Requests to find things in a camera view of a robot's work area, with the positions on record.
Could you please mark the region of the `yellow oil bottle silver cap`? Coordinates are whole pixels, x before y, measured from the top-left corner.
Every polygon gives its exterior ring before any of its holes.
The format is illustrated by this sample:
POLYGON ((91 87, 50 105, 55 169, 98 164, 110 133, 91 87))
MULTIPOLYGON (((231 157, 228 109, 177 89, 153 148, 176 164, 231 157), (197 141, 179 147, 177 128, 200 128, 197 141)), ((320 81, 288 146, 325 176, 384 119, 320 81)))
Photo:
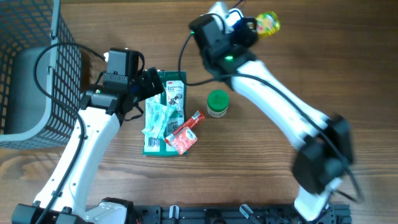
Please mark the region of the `yellow oil bottle silver cap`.
POLYGON ((280 22, 276 13, 269 11, 256 17, 256 31, 260 38, 269 37, 280 30, 280 22))

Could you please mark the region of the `green 3M sponge packet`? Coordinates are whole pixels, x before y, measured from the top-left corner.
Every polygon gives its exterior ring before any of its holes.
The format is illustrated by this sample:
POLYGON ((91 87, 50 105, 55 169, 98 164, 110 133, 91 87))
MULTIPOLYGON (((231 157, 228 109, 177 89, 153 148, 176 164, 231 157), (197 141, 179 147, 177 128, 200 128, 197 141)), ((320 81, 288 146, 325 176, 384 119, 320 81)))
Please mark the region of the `green 3M sponge packet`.
POLYGON ((167 126, 162 138, 152 138, 147 134, 144 135, 144 148, 143 155, 145 156, 157 156, 157 157, 172 157, 177 156, 178 152, 171 146, 169 146, 164 138, 169 134, 172 134, 179 126, 185 122, 186 110, 186 88, 181 81, 178 72, 176 71, 158 71, 160 80, 165 88, 163 93, 155 95, 145 101, 145 126, 147 126, 152 118, 153 104, 158 103, 169 106, 175 106, 175 111, 171 114, 167 121, 167 126))

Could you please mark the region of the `pale green wipes sachet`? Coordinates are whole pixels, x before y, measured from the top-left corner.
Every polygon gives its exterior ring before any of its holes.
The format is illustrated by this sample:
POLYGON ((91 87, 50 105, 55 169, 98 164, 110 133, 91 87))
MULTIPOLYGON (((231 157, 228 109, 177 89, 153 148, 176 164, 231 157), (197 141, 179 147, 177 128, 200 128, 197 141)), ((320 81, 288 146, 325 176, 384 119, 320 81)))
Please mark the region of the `pale green wipes sachet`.
POLYGON ((167 123, 177 107, 160 103, 146 103, 146 106, 149 106, 152 115, 142 132, 149 138, 163 139, 167 123))

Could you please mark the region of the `red coffee stick sachet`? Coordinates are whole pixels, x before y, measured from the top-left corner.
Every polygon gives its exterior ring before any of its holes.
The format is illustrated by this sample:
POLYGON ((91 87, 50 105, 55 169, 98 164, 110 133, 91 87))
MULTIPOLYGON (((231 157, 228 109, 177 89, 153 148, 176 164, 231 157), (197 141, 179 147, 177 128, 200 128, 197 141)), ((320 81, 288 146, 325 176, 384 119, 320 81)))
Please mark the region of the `red coffee stick sachet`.
POLYGON ((205 115, 201 110, 198 110, 192 115, 186 122, 184 122, 181 126, 179 126, 174 132, 173 135, 176 135, 179 131, 183 128, 190 128, 192 129, 197 124, 201 123, 205 119, 205 115))

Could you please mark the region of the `pink Kleenex tissue pack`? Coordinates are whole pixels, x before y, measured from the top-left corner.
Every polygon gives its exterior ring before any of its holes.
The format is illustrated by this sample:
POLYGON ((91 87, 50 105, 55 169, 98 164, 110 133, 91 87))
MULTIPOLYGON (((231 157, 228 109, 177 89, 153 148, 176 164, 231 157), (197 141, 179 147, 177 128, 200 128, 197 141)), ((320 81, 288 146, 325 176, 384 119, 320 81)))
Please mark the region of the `pink Kleenex tissue pack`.
POLYGON ((170 134, 165 138, 165 142, 179 155, 185 154, 197 140, 195 133, 189 127, 184 127, 177 134, 170 134))

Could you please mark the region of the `green lid small jar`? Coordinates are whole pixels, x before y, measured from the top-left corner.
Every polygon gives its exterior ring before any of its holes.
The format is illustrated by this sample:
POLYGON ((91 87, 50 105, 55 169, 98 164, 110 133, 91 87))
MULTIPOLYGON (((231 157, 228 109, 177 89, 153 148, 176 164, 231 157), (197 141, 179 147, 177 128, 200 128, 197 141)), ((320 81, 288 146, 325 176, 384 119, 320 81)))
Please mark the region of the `green lid small jar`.
POLYGON ((223 90, 213 90, 207 98, 207 112, 214 118, 220 118, 227 112, 229 95, 223 90))

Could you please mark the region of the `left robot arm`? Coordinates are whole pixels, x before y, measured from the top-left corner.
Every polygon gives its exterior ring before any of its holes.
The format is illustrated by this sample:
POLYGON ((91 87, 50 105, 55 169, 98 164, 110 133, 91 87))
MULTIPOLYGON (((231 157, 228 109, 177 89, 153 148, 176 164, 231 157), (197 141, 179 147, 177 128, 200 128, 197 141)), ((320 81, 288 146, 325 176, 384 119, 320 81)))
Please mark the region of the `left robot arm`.
POLYGON ((164 91, 156 68, 145 69, 142 53, 111 49, 102 85, 84 92, 76 125, 49 181, 32 205, 18 204, 13 223, 139 223, 132 201, 104 198, 86 209, 91 183, 104 152, 126 114, 164 91))

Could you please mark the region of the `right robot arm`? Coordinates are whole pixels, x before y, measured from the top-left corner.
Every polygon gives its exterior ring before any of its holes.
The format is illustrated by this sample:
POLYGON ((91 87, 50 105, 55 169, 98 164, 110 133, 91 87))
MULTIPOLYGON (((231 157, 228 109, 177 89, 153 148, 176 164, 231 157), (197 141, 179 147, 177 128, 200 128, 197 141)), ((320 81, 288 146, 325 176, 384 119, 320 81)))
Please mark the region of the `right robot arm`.
POLYGON ((297 151, 292 173, 300 188, 294 209, 303 221, 313 222, 325 214, 342 177, 353 176, 351 128, 342 116, 330 118, 295 96, 250 51, 261 34, 277 29, 274 15, 265 18, 271 26, 261 29, 258 18, 239 16, 228 24, 227 16, 208 13, 188 27, 212 80, 254 103, 297 151))

